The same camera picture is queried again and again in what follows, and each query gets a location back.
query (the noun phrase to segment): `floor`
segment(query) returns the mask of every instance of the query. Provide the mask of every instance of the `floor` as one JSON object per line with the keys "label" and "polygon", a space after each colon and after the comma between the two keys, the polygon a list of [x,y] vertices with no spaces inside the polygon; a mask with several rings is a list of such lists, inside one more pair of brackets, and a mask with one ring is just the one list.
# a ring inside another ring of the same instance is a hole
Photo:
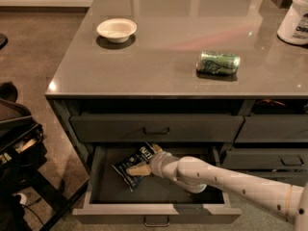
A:
{"label": "floor", "polygon": [[[78,12],[0,12],[0,32],[9,39],[7,46],[0,51],[0,82],[12,81],[19,91],[17,102],[28,107],[35,120],[42,124],[47,163],[39,171],[65,197],[70,197],[88,179],[88,175],[44,93],[84,15],[85,13]],[[43,222],[47,222],[53,215],[50,206],[33,189],[23,192],[28,196],[27,205]],[[289,223],[260,211],[233,194],[230,194],[230,200],[233,207],[240,208],[243,212],[232,224],[172,224],[168,228],[146,228],[143,224],[83,225],[69,212],[52,230],[293,230]],[[83,199],[80,199],[74,208],[81,207],[82,204]],[[41,224],[36,216],[28,210],[25,212],[24,218],[30,227],[40,230]]]}

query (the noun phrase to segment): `robotic arm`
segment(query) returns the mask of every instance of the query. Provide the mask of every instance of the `robotic arm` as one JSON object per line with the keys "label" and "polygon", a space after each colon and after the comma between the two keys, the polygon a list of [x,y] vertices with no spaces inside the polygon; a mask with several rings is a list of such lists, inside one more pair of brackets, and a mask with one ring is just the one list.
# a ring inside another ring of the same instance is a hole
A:
{"label": "robotic arm", "polygon": [[128,168],[131,175],[141,175],[141,171],[168,178],[191,193],[201,193],[207,185],[234,193],[293,223],[295,231],[308,228],[308,184],[305,188],[293,186],[214,167],[194,157],[180,159],[163,150],[152,156],[149,165]]}

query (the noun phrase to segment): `black cable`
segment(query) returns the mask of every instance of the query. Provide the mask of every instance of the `black cable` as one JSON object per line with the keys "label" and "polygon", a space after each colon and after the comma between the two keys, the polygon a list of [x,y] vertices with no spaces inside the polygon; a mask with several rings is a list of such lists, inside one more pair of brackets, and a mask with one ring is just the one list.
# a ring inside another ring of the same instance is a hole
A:
{"label": "black cable", "polygon": [[34,212],[30,207],[28,207],[27,205],[21,204],[21,206],[24,207],[24,208],[26,208],[26,209],[28,209],[29,211],[31,211],[31,212],[38,218],[39,222],[40,222],[41,225],[44,227],[44,229],[47,230],[47,229],[45,228],[44,222],[41,220],[41,218],[39,217],[39,215],[38,215],[37,213],[35,213],[35,212]]}

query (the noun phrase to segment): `container label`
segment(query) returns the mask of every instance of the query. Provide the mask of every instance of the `container label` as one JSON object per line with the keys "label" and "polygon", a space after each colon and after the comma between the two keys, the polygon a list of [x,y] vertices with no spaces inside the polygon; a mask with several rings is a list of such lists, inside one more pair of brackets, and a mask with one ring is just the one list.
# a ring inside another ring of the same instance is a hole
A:
{"label": "container label", "polygon": [[308,39],[308,13],[306,13],[298,23],[293,33],[295,39]]}

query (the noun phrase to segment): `drawer handle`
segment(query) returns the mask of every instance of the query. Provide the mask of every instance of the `drawer handle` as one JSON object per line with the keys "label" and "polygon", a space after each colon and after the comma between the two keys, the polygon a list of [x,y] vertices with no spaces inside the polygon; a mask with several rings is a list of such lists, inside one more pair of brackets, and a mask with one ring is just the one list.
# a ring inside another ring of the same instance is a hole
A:
{"label": "drawer handle", "polygon": [[168,227],[170,225],[169,217],[167,217],[167,223],[149,224],[146,222],[146,217],[143,217],[143,224],[146,227]]}
{"label": "drawer handle", "polygon": [[170,133],[169,127],[163,132],[148,132],[145,127],[143,127],[142,130],[145,135],[168,135]]}
{"label": "drawer handle", "polygon": [[299,159],[299,163],[298,163],[298,164],[286,164],[286,163],[283,161],[282,158],[280,158],[280,161],[281,161],[281,164],[282,164],[283,166],[285,166],[285,167],[303,167],[303,166],[305,166],[304,161],[303,161],[299,156],[297,156],[297,157],[298,157],[298,159]]}

